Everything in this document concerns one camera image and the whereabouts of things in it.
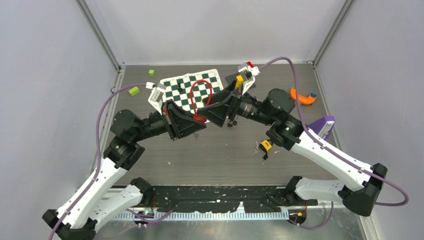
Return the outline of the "black keys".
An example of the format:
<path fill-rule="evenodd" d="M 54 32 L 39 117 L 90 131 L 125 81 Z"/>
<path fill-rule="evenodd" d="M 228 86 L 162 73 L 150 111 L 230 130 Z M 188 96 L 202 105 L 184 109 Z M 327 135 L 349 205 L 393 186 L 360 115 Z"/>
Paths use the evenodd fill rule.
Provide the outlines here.
<path fill-rule="evenodd" d="M 226 126 L 228 128 L 232 128 L 232 127 L 237 126 L 237 124 L 238 124 L 238 122 L 236 120 L 230 120 L 230 121 L 227 122 Z"/>

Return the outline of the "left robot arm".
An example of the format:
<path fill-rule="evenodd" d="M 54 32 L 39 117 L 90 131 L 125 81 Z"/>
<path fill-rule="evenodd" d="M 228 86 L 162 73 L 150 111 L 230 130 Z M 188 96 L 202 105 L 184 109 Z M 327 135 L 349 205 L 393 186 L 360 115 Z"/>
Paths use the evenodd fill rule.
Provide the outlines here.
<path fill-rule="evenodd" d="M 52 234 L 62 240 L 92 240 L 97 231 L 116 215 L 132 206 L 148 207 L 154 188 L 143 178 L 135 178 L 117 196 L 104 203 L 100 199 L 138 161 L 145 148 L 139 141 L 168 133 L 172 140 L 182 139 L 206 128 L 203 120 L 185 111 L 172 100 L 161 112 L 141 119 L 124 109 L 116 113 L 110 131 L 114 138 L 97 155 L 97 167 L 64 205 L 48 209 L 42 216 Z"/>

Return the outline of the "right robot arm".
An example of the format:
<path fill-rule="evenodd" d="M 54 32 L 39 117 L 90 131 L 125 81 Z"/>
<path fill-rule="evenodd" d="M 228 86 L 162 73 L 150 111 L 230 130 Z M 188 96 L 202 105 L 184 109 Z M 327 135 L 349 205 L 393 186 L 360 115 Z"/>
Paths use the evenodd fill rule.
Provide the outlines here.
<path fill-rule="evenodd" d="M 267 125 L 266 135 L 271 146 L 304 156 L 335 176 L 335 180 L 293 176 L 283 189 L 285 205 L 324 200 L 342 203 L 357 215 L 370 216 L 383 188 L 387 168 L 380 163 L 360 162 L 304 127 L 291 115 L 295 105 L 283 89 L 274 88 L 263 101 L 258 101 L 229 85 L 204 98 L 202 107 L 195 110 L 195 116 L 219 127 L 236 116 Z"/>

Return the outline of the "yellow black key fob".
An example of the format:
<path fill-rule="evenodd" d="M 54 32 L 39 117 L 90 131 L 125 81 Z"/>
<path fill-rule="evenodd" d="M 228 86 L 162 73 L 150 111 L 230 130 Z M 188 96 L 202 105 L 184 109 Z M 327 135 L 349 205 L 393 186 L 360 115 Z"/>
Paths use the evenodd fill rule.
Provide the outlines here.
<path fill-rule="evenodd" d="M 253 155 L 257 155 L 259 152 L 263 152 L 262 159 L 266 161 L 268 159 L 268 152 L 273 147 L 274 143 L 271 141 L 271 139 L 265 139 L 261 142 L 256 143 L 256 147 L 254 149 Z"/>

